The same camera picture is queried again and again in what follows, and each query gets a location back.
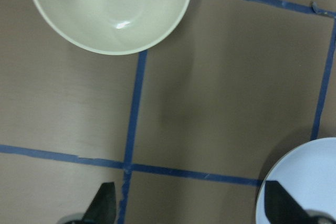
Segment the white plate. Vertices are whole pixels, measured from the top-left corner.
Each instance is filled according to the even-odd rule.
[[[282,157],[265,180],[277,180],[304,210],[336,219],[336,138],[300,145]],[[269,224],[264,209],[265,181],[257,200],[256,223]]]
[[[190,0],[34,0],[46,22],[71,43],[100,54],[125,55],[164,39]]]

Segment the black object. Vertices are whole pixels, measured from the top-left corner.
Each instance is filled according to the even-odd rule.
[[[114,182],[101,184],[83,218],[66,224],[113,224],[117,215],[115,190]]]
[[[271,224],[336,224],[327,216],[309,216],[276,180],[265,182],[265,213]]]

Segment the bowl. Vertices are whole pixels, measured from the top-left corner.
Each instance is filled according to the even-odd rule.
[[[148,49],[181,21],[190,0],[33,0],[69,42],[106,55]]]
[[[265,214],[265,181],[277,180],[305,211],[336,218],[336,138],[322,138],[294,148],[270,170],[261,185],[256,224],[269,224]]]

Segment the white bowl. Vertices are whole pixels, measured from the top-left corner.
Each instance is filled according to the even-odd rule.
[[[264,207],[266,180],[279,181],[304,210],[336,219],[336,138],[300,145],[275,164],[259,191],[256,224],[269,224]]]
[[[100,54],[148,49],[178,25],[190,0],[34,0],[46,22],[71,43]]]

